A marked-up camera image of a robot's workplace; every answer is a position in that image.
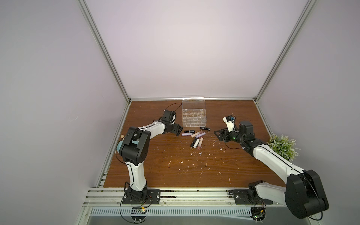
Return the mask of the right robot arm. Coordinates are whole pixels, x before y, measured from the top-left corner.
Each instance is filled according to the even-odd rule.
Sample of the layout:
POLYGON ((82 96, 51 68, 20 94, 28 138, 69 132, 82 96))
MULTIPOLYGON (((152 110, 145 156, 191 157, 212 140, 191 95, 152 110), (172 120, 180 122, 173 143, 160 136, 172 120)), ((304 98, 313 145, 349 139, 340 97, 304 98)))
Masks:
POLYGON ((321 178, 313 170, 304 170, 278 155, 260 139, 255 137, 253 125, 242 121, 235 125, 235 117, 223 119, 226 128, 214 131, 219 141, 239 143, 241 149, 250 156, 263 162, 285 183, 285 187, 269 184, 265 181, 250 183, 247 190, 233 190, 237 203, 252 204, 252 219, 262 221, 266 205, 273 202, 286 206, 299 219, 311 218, 329 209, 321 178))

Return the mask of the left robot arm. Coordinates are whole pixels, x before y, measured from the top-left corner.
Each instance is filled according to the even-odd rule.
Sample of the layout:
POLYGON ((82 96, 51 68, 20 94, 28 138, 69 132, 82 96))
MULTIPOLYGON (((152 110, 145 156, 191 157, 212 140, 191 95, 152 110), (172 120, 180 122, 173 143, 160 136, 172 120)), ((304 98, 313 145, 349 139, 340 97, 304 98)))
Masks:
POLYGON ((144 161, 148 155, 150 140, 158 135, 173 133, 176 136, 183 127, 176 121, 176 112, 165 110, 162 117, 142 127, 130 127, 116 146, 121 162, 128 169, 130 181, 126 184, 127 199, 144 202, 148 196, 147 181, 144 175, 144 161))

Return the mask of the clear acrylic lipstick organizer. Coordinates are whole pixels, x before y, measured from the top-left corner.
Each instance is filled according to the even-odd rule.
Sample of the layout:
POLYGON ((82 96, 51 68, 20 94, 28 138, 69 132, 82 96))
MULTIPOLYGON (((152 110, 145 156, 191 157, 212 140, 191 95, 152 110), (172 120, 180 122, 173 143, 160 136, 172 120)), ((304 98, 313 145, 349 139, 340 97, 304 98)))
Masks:
POLYGON ((182 98, 182 126, 205 127, 207 123, 205 97, 182 98))

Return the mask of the lilac lip tube right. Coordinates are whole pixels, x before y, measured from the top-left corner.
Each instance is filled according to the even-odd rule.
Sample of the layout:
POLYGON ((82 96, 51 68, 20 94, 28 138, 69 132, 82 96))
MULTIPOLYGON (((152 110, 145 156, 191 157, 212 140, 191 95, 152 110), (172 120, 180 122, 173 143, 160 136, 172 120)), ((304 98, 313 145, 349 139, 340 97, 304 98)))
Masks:
POLYGON ((200 138, 200 137, 202 137, 202 136, 204 136, 204 135, 206 135, 206 133, 198 134, 198 135, 196 135, 196 138, 200 138))

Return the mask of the peach lip gloss tube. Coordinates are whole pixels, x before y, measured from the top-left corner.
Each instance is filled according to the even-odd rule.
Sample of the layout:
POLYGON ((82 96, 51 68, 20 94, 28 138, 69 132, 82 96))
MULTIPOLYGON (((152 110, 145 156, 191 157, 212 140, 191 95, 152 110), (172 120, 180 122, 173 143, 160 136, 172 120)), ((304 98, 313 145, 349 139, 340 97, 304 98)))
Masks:
POLYGON ((199 134, 201 134, 202 133, 202 131, 200 130, 199 132, 196 132, 196 133, 194 133, 193 135, 191 135, 191 137, 196 137, 197 135, 199 135, 199 134))

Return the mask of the pink lip gloss tube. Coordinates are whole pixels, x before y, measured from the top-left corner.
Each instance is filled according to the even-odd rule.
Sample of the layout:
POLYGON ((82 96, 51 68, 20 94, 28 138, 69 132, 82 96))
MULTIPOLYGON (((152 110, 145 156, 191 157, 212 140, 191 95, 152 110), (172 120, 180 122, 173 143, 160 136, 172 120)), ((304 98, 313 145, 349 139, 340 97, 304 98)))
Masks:
POLYGON ((203 143, 203 137, 201 137, 201 138, 199 139, 199 143, 198 143, 198 146, 197 146, 197 149, 198 149, 198 150, 201 149, 202 143, 203 143))

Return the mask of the white lip balm tube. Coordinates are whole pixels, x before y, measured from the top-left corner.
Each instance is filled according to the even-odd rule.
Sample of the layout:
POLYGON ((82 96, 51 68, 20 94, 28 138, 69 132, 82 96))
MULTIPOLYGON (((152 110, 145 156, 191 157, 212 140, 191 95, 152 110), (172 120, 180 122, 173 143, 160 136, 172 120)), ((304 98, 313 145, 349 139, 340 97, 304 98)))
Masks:
POLYGON ((197 148, 197 146, 198 146, 198 144, 199 144, 199 142, 200 142, 200 139, 198 138, 197 140, 196 140, 196 142, 195 142, 195 144, 194 144, 194 146, 193 146, 193 148, 197 148))

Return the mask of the teal dustpan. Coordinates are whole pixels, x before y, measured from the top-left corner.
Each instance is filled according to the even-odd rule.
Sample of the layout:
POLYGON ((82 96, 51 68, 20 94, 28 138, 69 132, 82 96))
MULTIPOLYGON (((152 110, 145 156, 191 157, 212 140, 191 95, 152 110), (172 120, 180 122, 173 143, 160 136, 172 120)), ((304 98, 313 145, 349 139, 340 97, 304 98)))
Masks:
POLYGON ((123 140, 119 141, 117 146, 116 146, 116 151, 121 154, 122 151, 122 144, 123 144, 123 140))

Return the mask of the potted green plant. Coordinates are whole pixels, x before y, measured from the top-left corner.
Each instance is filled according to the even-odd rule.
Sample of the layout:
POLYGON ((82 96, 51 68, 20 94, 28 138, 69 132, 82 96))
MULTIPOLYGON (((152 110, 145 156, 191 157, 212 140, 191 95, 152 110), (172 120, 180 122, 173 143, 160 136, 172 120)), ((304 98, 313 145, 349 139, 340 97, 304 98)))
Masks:
POLYGON ((268 140, 267 144, 278 155, 290 162, 296 160, 296 158, 299 156, 298 151, 300 149, 295 146, 296 140, 290 139, 288 136, 278 136, 273 134, 273 136, 268 140))

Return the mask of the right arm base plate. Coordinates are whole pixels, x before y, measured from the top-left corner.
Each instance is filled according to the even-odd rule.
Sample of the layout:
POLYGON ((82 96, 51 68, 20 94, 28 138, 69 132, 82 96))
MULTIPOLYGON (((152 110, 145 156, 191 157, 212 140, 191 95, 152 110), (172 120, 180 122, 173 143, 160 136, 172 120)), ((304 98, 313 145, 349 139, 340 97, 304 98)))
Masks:
POLYGON ((233 189, 228 191, 228 195, 234 199, 236 205, 273 204, 273 201, 260 198, 251 189, 233 189))

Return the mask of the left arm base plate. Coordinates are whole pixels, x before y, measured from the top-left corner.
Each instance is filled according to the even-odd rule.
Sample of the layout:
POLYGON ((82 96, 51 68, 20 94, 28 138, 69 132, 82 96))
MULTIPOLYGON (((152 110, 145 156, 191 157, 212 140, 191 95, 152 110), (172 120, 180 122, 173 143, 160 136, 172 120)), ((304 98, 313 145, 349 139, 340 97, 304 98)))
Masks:
POLYGON ((133 189, 126 190, 122 204, 159 204, 161 197, 160 189, 145 188, 143 191, 133 189))

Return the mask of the aluminium front rail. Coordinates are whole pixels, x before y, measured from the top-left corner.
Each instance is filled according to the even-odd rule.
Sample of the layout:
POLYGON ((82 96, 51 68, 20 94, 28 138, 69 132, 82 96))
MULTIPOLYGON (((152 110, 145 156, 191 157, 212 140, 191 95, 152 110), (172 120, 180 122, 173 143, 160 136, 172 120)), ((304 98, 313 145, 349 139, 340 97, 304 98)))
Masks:
POLYGON ((277 201, 249 201, 246 188, 150 188, 145 200, 131 199, 123 188, 90 188, 83 206, 281 206, 277 201))

